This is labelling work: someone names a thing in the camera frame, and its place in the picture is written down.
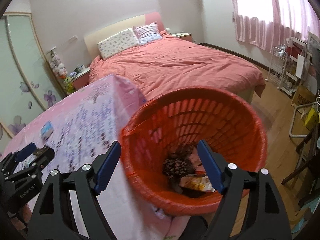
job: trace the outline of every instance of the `blue gripper pad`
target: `blue gripper pad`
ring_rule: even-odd
[[[16,155],[16,162],[23,162],[28,156],[33,154],[37,150],[37,146],[34,143],[30,143],[26,147],[24,147],[21,151],[19,151]]]
[[[222,173],[228,163],[221,154],[214,153],[205,140],[199,141],[197,150],[212,187],[221,194],[225,189],[222,181]]]
[[[116,165],[120,159],[120,155],[121,155],[120,143],[115,141],[110,146],[110,149],[108,150],[108,152],[107,152],[108,154],[107,158],[105,159],[101,168],[97,172],[97,183],[93,189],[97,195],[100,195],[100,193],[107,188],[108,183],[113,174],[113,171],[115,170]]]

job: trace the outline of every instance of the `baseboard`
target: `baseboard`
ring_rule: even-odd
[[[249,58],[249,57],[247,57],[247,56],[244,56],[244,55],[242,55],[242,54],[240,54],[240,53],[237,53],[237,52],[234,52],[234,51],[232,51],[232,50],[225,49],[225,48],[222,48],[222,47],[219,47],[219,46],[216,46],[216,45],[212,45],[212,44],[209,44],[209,43],[206,43],[206,42],[200,43],[199,45],[208,46],[208,47],[211,47],[211,48],[213,48],[213,49],[218,49],[218,50],[224,51],[224,52],[226,52],[226,53],[230,53],[230,54],[232,54],[232,55],[235,55],[235,56],[238,56],[238,57],[240,57],[240,58],[243,58],[243,59],[251,62],[252,64],[255,64],[255,65],[259,66],[259,67],[262,67],[262,68],[265,69],[265,70],[269,70],[269,67],[267,67],[266,65],[263,65],[262,63],[254,60],[254,59],[252,59],[252,58]]]

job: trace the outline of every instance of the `white wall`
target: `white wall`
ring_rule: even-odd
[[[204,41],[250,57],[266,66],[271,54],[236,40],[232,0],[203,0]]]
[[[33,21],[42,49],[57,46],[68,71],[91,59],[84,36],[137,15],[159,11],[165,27],[191,32],[204,41],[201,0],[30,0]],[[66,43],[77,35],[78,41]]]
[[[29,0],[12,0],[6,12],[27,12],[31,13]]]

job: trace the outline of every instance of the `wooden floor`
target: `wooden floor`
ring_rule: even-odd
[[[265,77],[267,71],[259,68]],[[295,148],[302,139],[289,138],[289,126],[293,116],[294,108],[291,106],[291,99],[284,93],[276,89],[276,85],[266,82],[266,89],[262,97],[259,98],[256,93],[253,96],[252,107],[262,119],[266,133],[268,135],[268,157],[266,168],[273,177],[279,192],[284,201],[288,216],[300,210],[298,201],[307,189],[301,189],[301,182],[306,175],[303,173],[298,178],[289,181],[286,186],[281,185],[281,181],[288,176],[294,169],[298,161],[298,154]],[[303,126],[299,116],[295,120],[293,134],[307,134],[308,130]],[[233,228],[232,235],[240,232],[248,196],[241,201],[240,209]]]

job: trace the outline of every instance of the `pink curtain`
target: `pink curtain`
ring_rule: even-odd
[[[320,21],[307,0],[232,0],[236,39],[271,52],[285,38],[319,36]]]

